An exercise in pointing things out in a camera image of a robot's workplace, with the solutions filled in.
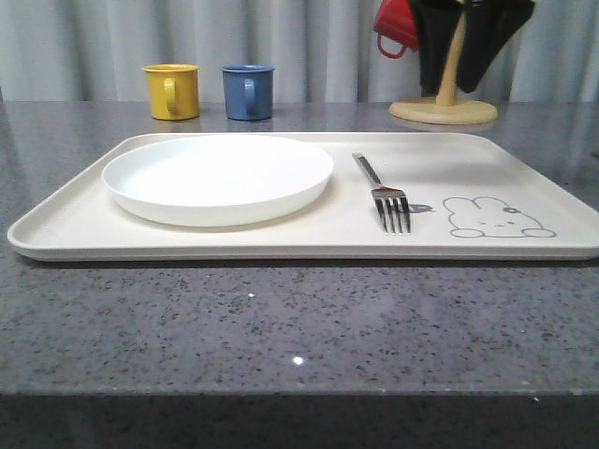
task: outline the stand base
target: stand base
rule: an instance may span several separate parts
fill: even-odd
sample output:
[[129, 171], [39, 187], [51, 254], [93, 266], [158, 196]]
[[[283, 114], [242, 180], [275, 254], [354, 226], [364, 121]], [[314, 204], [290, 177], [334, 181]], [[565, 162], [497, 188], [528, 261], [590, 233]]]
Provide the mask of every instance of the stand base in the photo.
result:
[[437, 106], [433, 96], [394, 101], [389, 113], [400, 119], [436, 124], [475, 124], [497, 119], [497, 109], [489, 103], [457, 99], [453, 106]]

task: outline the fork tines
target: fork tines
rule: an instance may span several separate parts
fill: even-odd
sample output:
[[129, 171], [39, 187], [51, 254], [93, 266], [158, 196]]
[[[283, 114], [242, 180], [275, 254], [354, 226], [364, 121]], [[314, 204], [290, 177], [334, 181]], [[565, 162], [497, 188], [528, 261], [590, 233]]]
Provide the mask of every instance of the fork tines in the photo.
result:
[[410, 234], [410, 208], [405, 193], [382, 187], [373, 190], [374, 204], [387, 234]]

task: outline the fork handle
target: fork handle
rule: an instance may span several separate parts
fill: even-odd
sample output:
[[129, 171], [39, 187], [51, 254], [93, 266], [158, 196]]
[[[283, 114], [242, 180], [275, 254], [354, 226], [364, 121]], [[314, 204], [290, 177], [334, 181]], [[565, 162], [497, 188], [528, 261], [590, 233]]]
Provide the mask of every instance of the fork handle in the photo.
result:
[[356, 159], [356, 162], [358, 162], [360, 168], [364, 170], [364, 173], [366, 173], [366, 175], [368, 176], [368, 179], [371, 182], [371, 184], [375, 188], [383, 187], [383, 183], [374, 172], [373, 166], [371, 166], [364, 154], [362, 154], [361, 152], [352, 152], [352, 156], [354, 156], [354, 159]]

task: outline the fork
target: fork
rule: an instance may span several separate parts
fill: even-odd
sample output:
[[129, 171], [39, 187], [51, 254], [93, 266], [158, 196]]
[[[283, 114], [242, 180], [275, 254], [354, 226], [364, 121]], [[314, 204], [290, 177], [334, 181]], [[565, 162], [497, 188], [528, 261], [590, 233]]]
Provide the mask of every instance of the fork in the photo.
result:
[[383, 185], [379, 177], [374, 172], [364, 154], [353, 152], [352, 156], [358, 162], [358, 165], [366, 173], [368, 180], [373, 185], [371, 193], [373, 194], [374, 205], [378, 210], [378, 216], [381, 225], [386, 234], [402, 234], [403, 230], [407, 234], [412, 232], [410, 223], [410, 207], [408, 199], [403, 190], [393, 189]]

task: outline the wooden mug stand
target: wooden mug stand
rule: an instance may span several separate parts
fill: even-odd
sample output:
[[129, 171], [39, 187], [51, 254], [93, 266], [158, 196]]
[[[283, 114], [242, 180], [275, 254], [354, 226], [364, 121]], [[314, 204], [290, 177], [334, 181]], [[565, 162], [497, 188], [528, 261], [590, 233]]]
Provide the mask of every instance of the wooden mug stand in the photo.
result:
[[461, 15], [451, 40], [441, 87], [436, 96], [394, 101], [389, 113], [413, 122], [435, 124], [475, 124], [497, 119], [497, 109], [488, 103], [456, 98], [456, 74], [464, 42], [465, 19]]

